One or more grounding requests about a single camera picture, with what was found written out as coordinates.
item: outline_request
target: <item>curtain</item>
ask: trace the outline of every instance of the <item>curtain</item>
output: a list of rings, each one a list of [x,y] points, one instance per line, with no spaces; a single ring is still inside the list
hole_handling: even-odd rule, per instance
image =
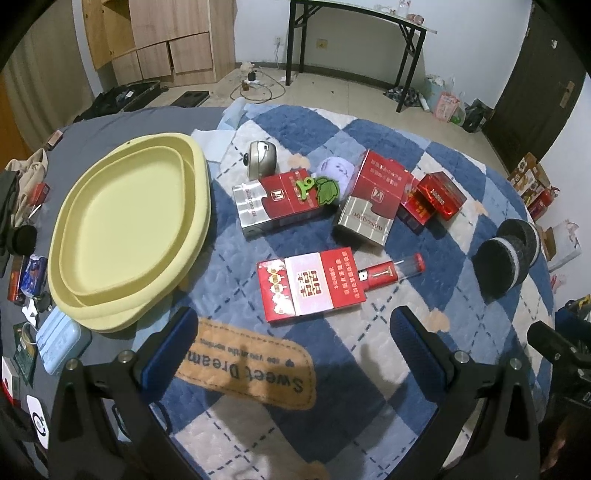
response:
[[[33,151],[92,104],[71,0],[57,0],[39,17],[12,53],[4,77],[18,129]]]

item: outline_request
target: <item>white wall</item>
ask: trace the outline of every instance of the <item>white wall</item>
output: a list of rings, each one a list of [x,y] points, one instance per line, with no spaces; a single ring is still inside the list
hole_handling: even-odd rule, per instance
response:
[[[396,0],[347,0],[373,7],[394,6]],[[285,61],[289,0],[237,0],[237,61],[275,61],[275,37],[284,39],[279,61]],[[411,12],[437,30],[427,34],[424,71],[455,77],[465,100],[478,97],[495,106],[519,55],[531,0],[413,0]],[[316,38],[329,41],[316,50]],[[309,23],[306,63],[363,74],[393,82],[402,52],[395,25],[350,12],[324,9]],[[296,42],[298,58],[299,40]]]
[[[577,237],[582,253],[554,273],[567,278],[556,294],[556,306],[591,293],[591,78],[585,78],[583,90],[564,129],[541,160],[544,170],[558,187],[560,196],[538,221],[549,228],[565,219],[579,225]]]

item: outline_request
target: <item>floor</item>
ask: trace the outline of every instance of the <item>floor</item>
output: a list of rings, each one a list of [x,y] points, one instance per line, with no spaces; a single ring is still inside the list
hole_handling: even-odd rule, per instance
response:
[[[259,74],[257,78],[272,92],[273,99],[270,103],[323,108],[406,130],[455,148],[504,176],[508,174],[482,132],[469,134],[457,125],[440,122],[421,108],[411,107],[396,113],[397,104],[385,97],[382,89],[311,73],[298,74],[289,87],[284,87],[278,81],[285,75],[285,70],[260,70],[268,75]],[[242,74],[236,69],[217,84],[173,87],[148,106],[169,105],[188,90],[209,90],[211,97],[203,106],[228,106],[232,103],[232,98],[240,95],[236,88],[241,84],[241,79]],[[249,99],[261,101],[269,98],[269,90],[258,88],[243,93]]]

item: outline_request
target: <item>table top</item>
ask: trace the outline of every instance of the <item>table top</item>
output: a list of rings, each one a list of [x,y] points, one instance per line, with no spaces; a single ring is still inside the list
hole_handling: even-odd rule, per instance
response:
[[[401,17],[399,15],[391,13],[389,7],[383,7],[388,9],[388,11],[383,11],[382,9],[376,9],[374,7],[368,7],[366,5],[358,5],[354,1],[342,1],[342,0],[295,0],[297,3],[307,3],[310,5],[322,5],[326,7],[332,8],[342,8],[342,9],[350,9],[353,11],[357,11],[360,13],[365,13],[367,15],[371,15],[377,18],[382,18],[384,20],[390,20],[396,23],[404,23],[408,24],[409,27],[414,27],[417,30],[425,30],[432,34],[437,34],[437,30],[433,30],[431,28],[426,27],[425,25],[419,25],[408,18]]]
[[[229,384],[216,384],[212,381],[216,377],[210,375],[205,377],[209,383],[204,388],[203,376],[191,379],[179,370],[161,403],[178,448],[204,478],[212,479],[292,478],[293,472],[302,478],[373,479],[393,470],[434,411],[389,335],[390,313],[403,304],[451,350],[462,349],[485,363],[510,354],[531,365],[530,386],[541,418],[550,386],[550,364],[521,345],[526,343],[527,327],[533,320],[552,325],[553,297],[545,259],[538,259],[521,286],[490,305],[480,297],[470,262],[478,245],[492,237],[505,218],[527,218],[509,183],[457,151],[373,122],[321,109],[248,107],[222,163],[211,166],[212,221],[188,281],[140,320],[138,333],[134,328],[110,335],[94,333],[82,361],[110,361],[121,349],[140,343],[138,339],[147,332],[144,327],[152,322],[161,325],[178,306],[188,305],[207,319],[200,335],[208,330],[224,331],[228,345],[238,347],[232,352],[247,351],[252,342],[258,342],[271,348],[265,358],[260,356],[262,361],[283,360],[280,349],[288,349],[292,353],[286,366],[306,364],[314,391],[297,407],[295,403],[290,406],[285,397],[273,399],[271,387],[259,396],[254,391],[244,394],[232,391]],[[46,180],[52,191],[39,225],[38,252],[48,252],[59,207],[91,164],[140,135],[210,129],[217,125],[221,112],[209,112],[208,123],[203,119],[208,111],[146,109],[72,125],[50,153]],[[444,170],[468,201],[450,222],[436,222],[419,236],[396,221],[382,251],[367,245],[353,249],[359,268],[419,251],[427,264],[423,275],[369,292],[360,308],[271,326],[264,321],[256,262],[341,244],[332,237],[332,220],[327,218],[250,241],[243,237],[231,189],[245,179],[242,155],[253,140],[268,140],[277,146],[281,171],[299,167],[314,171],[333,155],[355,163],[363,150],[371,148],[395,158],[417,177]],[[6,281],[2,279],[4,289]],[[22,314],[6,301],[1,303],[1,313],[4,354],[12,355],[12,325],[22,321]],[[201,347],[220,347],[196,345],[196,352]],[[253,350],[246,355],[249,360],[257,357]],[[202,364],[197,358],[203,358]],[[212,356],[206,363],[205,358],[188,357],[201,373],[211,367],[223,371],[223,363],[216,363]],[[245,361],[236,361],[236,371],[230,362],[225,371],[228,375],[249,372],[248,379],[255,383],[275,379],[271,367],[259,374],[259,370],[247,370]],[[295,393],[288,399],[299,398],[294,378],[290,391]],[[50,411],[57,380],[38,361],[33,389],[25,393],[41,398]],[[285,387],[279,376],[276,384]],[[463,432],[450,460],[461,454],[469,436],[469,430]]]

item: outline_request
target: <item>blue package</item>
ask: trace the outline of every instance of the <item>blue package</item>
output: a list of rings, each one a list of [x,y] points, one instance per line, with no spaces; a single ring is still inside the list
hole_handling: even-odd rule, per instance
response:
[[[45,284],[46,272],[47,259],[38,255],[31,255],[25,273],[22,276],[21,292],[29,298],[41,295],[43,285]]]

